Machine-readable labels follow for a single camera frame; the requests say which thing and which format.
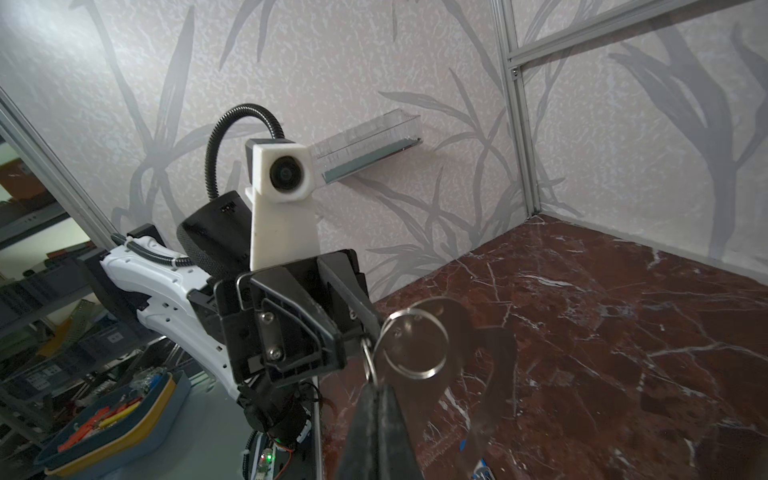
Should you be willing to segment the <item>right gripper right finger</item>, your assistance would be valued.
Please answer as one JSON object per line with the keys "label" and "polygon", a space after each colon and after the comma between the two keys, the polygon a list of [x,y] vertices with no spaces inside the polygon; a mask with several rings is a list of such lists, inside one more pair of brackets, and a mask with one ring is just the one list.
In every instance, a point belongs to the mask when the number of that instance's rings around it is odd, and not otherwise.
{"label": "right gripper right finger", "polygon": [[389,385],[379,387],[379,478],[423,478],[396,394]]}

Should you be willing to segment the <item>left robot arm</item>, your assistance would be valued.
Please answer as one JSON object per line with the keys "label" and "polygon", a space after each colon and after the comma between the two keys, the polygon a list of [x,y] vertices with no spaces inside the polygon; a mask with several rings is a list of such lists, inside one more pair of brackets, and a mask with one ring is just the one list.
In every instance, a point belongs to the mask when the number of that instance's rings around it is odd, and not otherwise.
{"label": "left robot arm", "polygon": [[183,225],[196,258],[125,238],[91,264],[98,297],[178,344],[251,416],[275,423],[299,384],[374,345],[383,319],[356,253],[322,253],[311,196],[236,193]]}

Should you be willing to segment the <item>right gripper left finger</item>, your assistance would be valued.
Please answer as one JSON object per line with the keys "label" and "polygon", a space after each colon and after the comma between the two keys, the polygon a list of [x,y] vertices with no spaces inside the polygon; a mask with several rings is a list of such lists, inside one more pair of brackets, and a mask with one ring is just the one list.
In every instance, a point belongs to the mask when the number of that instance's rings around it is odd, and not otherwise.
{"label": "right gripper left finger", "polygon": [[378,478],[379,391],[372,383],[361,390],[355,415],[350,422],[345,447],[335,479],[374,480]]}

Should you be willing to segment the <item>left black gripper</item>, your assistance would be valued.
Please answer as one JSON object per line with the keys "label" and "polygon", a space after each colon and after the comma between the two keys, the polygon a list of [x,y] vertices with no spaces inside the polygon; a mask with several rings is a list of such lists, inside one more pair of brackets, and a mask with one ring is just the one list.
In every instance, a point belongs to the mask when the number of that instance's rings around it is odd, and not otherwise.
{"label": "left black gripper", "polygon": [[281,412],[294,386],[344,369],[361,341],[381,335],[352,249],[221,280],[213,294],[237,401],[252,413]]}

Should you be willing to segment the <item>silver split keyring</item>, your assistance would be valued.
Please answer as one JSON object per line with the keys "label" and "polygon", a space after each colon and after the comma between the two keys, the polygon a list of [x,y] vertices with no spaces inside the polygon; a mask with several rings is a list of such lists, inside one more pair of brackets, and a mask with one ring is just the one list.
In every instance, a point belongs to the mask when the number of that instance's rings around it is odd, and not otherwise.
{"label": "silver split keyring", "polygon": [[448,332],[434,314],[416,307],[398,310],[386,318],[376,341],[361,341],[366,380],[380,383],[376,366],[409,380],[431,379],[446,365],[449,346]]}

